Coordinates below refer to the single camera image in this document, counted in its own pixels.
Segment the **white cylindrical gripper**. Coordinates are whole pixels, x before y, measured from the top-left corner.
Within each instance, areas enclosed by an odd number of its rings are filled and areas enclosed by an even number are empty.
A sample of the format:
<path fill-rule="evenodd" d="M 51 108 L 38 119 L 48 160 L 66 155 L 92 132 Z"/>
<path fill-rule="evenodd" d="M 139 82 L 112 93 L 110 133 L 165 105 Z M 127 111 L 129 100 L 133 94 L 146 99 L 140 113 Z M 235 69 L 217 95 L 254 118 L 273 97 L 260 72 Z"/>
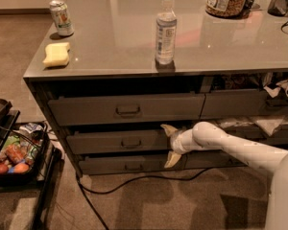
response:
<path fill-rule="evenodd" d="M 193 150 L 196 143 L 193 139 L 192 130 L 177 130 L 174 126 L 162 124 L 167 137 L 170 138 L 171 151 L 168 153 L 165 169 L 173 168 L 181 159 L 181 154 Z"/>

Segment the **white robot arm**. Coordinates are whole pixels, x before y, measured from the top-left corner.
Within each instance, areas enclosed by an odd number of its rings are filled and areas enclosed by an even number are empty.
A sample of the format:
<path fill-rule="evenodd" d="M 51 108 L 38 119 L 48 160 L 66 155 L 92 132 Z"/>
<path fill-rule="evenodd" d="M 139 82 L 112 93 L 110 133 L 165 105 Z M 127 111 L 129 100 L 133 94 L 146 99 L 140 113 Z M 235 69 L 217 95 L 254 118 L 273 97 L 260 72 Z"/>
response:
<path fill-rule="evenodd" d="M 170 139 L 165 168 L 174 167 L 193 150 L 222 150 L 249 167 L 272 178 L 265 230 L 288 230 L 288 150 L 227 134 L 209 122 L 187 130 L 161 126 Z"/>

